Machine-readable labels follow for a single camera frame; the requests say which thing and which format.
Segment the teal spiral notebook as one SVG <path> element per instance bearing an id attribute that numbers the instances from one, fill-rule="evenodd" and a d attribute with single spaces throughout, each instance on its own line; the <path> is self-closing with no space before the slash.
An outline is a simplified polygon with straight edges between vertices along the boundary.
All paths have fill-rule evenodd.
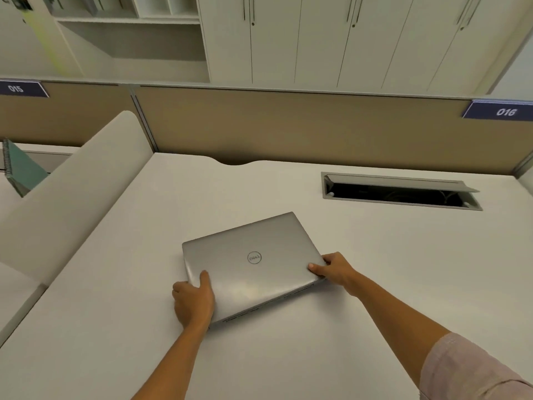
<path id="1" fill-rule="evenodd" d="M 4 174 L 20 197 L 24 197 L 45 180 L 49 173 L 12 141 L 2 141 Z"/>

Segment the person's left forearm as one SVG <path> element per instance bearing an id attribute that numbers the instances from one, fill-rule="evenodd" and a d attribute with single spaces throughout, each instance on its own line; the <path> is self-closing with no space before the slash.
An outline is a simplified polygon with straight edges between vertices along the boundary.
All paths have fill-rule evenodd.
<path id="1" fill-rule="evenodd" d="M 185 400 L 208 324 L 190 322 L 131 400 Z"/>

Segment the silver laptop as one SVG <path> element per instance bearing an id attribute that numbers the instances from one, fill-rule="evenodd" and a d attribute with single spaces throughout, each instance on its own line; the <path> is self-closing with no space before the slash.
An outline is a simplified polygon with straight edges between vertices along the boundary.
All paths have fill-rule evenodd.
<path id="1" fill-rule="evenodd" d="M 182 244 L 190 284 L 207 271 L 215 296 L 210 325 L 232 321 L 321 281 L 309 263 L 325 266 L 293 212 Z"/>

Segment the white open shelf unit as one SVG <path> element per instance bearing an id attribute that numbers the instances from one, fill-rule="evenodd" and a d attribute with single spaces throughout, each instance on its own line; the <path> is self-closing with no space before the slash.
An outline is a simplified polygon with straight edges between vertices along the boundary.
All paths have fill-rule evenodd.
<path id="1" fill-rule="evenodd" d="M 42 0 L 74 64 L 72 76 L 209 83 L 197 0 Z"/>

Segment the pink shirt sleeve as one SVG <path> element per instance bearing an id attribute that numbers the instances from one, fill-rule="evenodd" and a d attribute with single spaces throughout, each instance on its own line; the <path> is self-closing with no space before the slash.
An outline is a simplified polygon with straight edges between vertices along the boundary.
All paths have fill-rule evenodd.
<path id="1" fill-rule="evenodd" d="M 533 384 L 468 339 L 449 333 L 423 363 L 419 400 L 533 400 Z"/>

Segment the white curved side divider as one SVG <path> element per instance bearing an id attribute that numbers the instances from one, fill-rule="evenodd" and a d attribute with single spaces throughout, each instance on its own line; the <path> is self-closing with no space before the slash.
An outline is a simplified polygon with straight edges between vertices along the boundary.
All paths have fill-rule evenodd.
<path id="1" fill-rule="evenodd" d="M 0 263 L 43 293 L 153 155 L 136 114 L 118 114 L 0 221 Z"/>

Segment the dark blue desk label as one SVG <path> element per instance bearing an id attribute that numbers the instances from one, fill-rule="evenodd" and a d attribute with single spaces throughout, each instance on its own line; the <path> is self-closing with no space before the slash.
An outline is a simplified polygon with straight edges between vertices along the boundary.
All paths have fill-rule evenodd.
<path id="1" fill-rule="evenodd" d="M 476 99 L 471 100 L 463 119 L 532 121 L 533 101 Z"/>
<path id="2" fill-rule="evenodd" d="M 39 81 L 0 79 L 0 95 L 49 98 L 50 95 Z"/>

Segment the tan desk partition panel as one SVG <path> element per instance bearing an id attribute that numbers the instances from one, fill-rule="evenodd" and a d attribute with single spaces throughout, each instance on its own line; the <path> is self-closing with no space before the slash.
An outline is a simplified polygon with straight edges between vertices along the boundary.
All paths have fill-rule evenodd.
<path id="1" fill-rule="evenodd" d="M 0 95 L 0 141 L 81 147 L 123 111 L 145 128 L 125 85 L 45 82 L 49 97 Z"/>
<path id="2" fill-rule="evenodd" d="M 224 164 L 314 164 L 510 175 L 533 123 L 463 119 L 460 99 L 141 86 L 160 152 Z"/>

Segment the person's right forearm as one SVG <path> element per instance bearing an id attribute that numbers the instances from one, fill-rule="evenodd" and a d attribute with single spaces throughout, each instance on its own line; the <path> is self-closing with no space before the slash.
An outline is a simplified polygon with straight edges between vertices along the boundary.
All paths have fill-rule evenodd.
<path id="1" fill-rule="evenodd" d="M 361 301 L 403 369 L 420 389 L 428 355 L 450 330 L 357 271 L 350 272 L 345 289 Z"/>

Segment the person's left hand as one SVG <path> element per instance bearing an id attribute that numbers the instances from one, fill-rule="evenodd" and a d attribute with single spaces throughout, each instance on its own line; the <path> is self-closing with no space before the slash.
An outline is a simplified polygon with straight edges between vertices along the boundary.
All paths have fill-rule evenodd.
<path id="1" fill-rule="evenodd" d="M 172 288 L 174 312 L 182 327 L 206 332 L 214 314 L 213 290 L 203 290 L 186 281 L 175 282 Z"/>

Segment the person's right hand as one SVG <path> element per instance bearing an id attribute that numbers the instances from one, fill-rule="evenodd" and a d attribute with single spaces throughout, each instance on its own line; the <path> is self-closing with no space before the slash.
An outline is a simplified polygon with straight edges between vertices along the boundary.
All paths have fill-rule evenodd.
<path id="1" fill-rule="evenodd" d="M 362 274 L 356 271 L 340 252 L 324 254 L 323 261 L 330 265 L 330 277 L 324 277 L 333 284 L 345 289 L 350 296 L 359 296 L 359 285 Z"/>

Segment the white cabinet with doors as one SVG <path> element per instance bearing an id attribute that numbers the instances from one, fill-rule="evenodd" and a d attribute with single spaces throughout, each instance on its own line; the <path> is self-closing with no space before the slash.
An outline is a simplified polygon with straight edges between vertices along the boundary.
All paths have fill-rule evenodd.
<path id="1" fill-rule="evenodd" d="M 213 84 L 474 95 L 533 0 L 197 0 Z"/>

